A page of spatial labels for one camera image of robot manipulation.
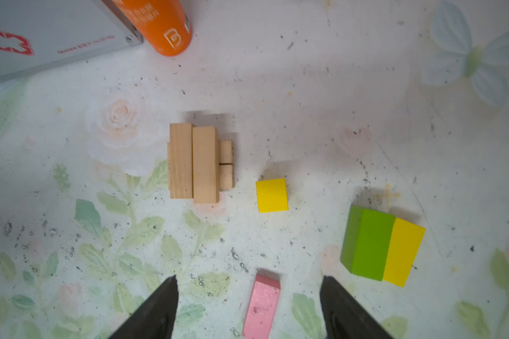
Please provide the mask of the pink rectangular block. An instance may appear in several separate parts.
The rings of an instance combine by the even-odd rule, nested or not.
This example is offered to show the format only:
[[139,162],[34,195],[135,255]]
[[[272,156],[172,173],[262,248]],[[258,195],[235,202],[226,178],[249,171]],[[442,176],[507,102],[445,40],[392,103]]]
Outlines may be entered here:
[[257,274],[243,326],[247,339],[268,339],[281,292],[279,281]]

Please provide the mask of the natural wood block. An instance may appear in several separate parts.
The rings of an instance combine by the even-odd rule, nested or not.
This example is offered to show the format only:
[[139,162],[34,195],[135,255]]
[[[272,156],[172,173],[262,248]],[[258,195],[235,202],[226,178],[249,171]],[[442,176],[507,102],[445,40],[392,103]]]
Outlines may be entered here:
[[219,137],[216,127],[193,128],[194,202],[219,202]]
[[192,199],[194,195],[192,130],[190,123],[170,125],[168,183],[171,199]]
[[234,145],[232,140],[219,141],[219,164],[220,165],[233,165],[234,164]]
[[220,191],[229,191],[235,187],[234,164],[219,165]]

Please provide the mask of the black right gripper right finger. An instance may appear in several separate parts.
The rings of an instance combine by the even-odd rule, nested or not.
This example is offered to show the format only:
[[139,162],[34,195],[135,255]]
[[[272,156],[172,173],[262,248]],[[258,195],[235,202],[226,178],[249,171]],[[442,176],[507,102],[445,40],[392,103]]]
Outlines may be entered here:
[[329,339],[392,339],[392,336],[332,276],[320,288],[320,302]]

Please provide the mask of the yellow rectangular block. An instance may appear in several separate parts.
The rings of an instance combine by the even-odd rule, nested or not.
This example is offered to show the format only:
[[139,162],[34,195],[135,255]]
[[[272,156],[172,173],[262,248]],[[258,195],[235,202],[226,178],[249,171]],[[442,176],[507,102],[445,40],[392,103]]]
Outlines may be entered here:
[[383,280],[403,288],[426,229],[401,218],[394,221]]

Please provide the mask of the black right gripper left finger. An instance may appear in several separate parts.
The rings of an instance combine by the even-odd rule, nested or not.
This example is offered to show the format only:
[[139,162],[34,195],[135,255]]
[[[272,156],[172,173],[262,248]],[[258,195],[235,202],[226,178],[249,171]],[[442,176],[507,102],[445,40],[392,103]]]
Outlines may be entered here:
[[178,310],[176,276],[167,278],[110,339],[170,339]]

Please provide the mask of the green cube block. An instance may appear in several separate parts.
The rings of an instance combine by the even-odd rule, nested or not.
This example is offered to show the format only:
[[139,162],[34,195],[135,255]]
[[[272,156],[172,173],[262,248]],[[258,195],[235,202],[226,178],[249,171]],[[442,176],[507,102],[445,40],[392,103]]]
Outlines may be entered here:
[[340,261],[351,274],[383,279],[394,221],[389,213],[350,208]]

